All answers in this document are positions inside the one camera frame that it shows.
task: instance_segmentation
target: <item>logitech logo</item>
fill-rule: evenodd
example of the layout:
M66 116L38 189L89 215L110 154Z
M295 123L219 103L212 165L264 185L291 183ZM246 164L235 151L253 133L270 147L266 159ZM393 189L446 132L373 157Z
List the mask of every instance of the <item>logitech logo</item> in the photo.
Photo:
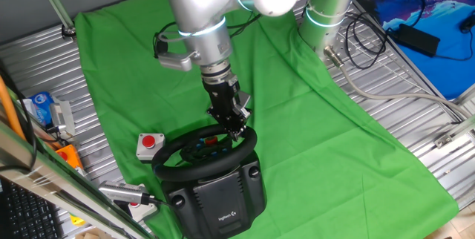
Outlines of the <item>logitech logo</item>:
M227 214L226 216L219 217L218 220L219 220L219 221L223 221L223 220L225 220L225 219L227 219L227 218L229 218L229 217L234 217L235 215L237 215L236 212L231 212L231 214Z

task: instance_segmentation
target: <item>steering wheel button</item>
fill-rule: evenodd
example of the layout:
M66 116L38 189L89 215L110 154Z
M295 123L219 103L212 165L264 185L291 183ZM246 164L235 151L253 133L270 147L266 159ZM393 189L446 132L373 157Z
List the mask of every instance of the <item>steering wheel button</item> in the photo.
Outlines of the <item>steering wheel button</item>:
M155 146L155 138L151 135L143 137L142 145L148 149L151 149Z
M68 161L68 154L65 152L58 152L59 156L62 157L65 161Z
M213 136L213 137L206 138L205 139L205 144L206 145L215 145L215 144L217 144L217 137Z

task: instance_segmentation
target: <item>gray cable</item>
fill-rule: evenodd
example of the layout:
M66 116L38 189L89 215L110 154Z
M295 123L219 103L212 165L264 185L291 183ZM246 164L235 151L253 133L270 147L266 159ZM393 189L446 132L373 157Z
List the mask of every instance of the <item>gray cable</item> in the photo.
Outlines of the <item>gray cable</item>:
M355 89L355 91L367 98L370 99L402 99L402 98L410 98L410 97L415 97L415 98L424 98L424 99L431 99L436 102L441 102L444 105L460 112L464 117L467 119L472 117L470 113L468 113L466 110L462 109L458 105L454 104L453 102L449 102L446 99L442 99L440 97L430 95L430 94L394 94L394 95L375 95L375 94L369 94L364 91L362 91L358 86L355 85L355 83L351 80L350 75L348 75L348 72L344 66L340 67L341 72L343 73L343 76L347 79L348 83Z

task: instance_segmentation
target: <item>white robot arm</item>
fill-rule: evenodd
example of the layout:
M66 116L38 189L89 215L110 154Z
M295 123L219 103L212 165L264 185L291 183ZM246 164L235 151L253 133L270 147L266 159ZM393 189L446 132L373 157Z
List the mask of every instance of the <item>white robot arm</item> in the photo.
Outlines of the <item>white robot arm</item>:
M246 129L250 96L240 91L238 78L231 72L228 58L232 44L224 13L244 9L265 16L281 16L290 11L297 0L169 0L177 21L178 40L183 40L187 53L169 53L168 40L158 36L155 53L167 68L191 70L200 66L203 85L212 106L209 113L237 140Z

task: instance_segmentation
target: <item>green screen fabric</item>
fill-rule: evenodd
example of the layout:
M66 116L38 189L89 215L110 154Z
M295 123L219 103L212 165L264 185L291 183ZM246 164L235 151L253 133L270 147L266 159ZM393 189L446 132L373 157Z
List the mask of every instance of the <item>green screen fabric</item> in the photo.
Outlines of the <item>green screen fabric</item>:
M233 12L226 23L248 18ZM120 171L158 197L159 180L135 157L138 135L160 132L169 141L215 123L198 67L173 71L153 58L154 32L172 21L167 0L128 0L76 17L82 69ZM232 43L232 70L252 95L249 126L268 199L236 238L423 238L457 214L423 164L332 81L291 13L263 17ZM169 46L185 51L182 42ZM147 224L160 238L181 238L167 208Z

